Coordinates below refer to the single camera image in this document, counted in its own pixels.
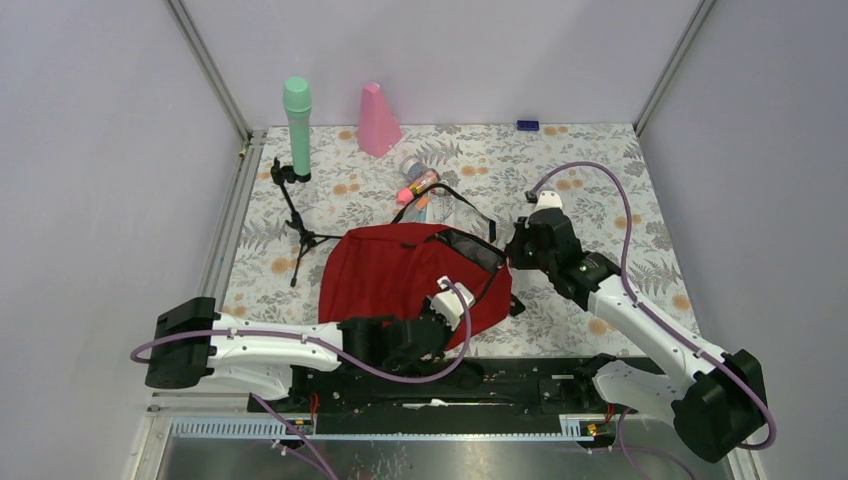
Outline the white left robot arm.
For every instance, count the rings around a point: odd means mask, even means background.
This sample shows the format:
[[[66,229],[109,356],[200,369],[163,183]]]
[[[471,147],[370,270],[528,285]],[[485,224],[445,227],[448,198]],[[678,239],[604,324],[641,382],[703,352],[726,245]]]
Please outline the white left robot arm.
[[[435,364],[450,340],[469,336],[469,317],[447,292],[410,320],[353,318],[316,325],[249,322],[217,311],[211,297],[195,297],[161,314],[153,340],[133,350],[131,359],[146,365],[144,383],[153,389],[214,383],[296,411],[309,401],[311,388],[295,374],[297,368],[352,367],[398,383],[429,383],[460,364]]]

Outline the red backpack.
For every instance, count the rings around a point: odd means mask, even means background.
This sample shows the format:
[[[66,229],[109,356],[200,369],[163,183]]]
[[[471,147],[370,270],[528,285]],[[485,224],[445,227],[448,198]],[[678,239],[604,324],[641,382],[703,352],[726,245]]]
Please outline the red backpack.
[[[320,284],[318,320],[382,317],[410,321],[438,294],[440,278],[472,294],[471,334],[525,311],[512,292],[496,222],[446,185],[443,222],[404,220],[348,231],[330,253]]]

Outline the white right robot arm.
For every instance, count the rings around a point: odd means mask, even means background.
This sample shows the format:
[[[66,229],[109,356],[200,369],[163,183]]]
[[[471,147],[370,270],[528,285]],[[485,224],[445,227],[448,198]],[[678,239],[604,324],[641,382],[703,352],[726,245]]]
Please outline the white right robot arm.
[[[746,446],[762,427],[768,430],[762,445],[771,445],[775,420],[753,355],[729,354],[639,300],[622,269],[582,249],[561,210],[537,210],[514,227],[506,246],[512,268],[543,272],[559,295],[617,328],[661,370],[654,374],[597,355],[573,386],[579,407],[633,408],[672,426],[690,451],[712,463]]]

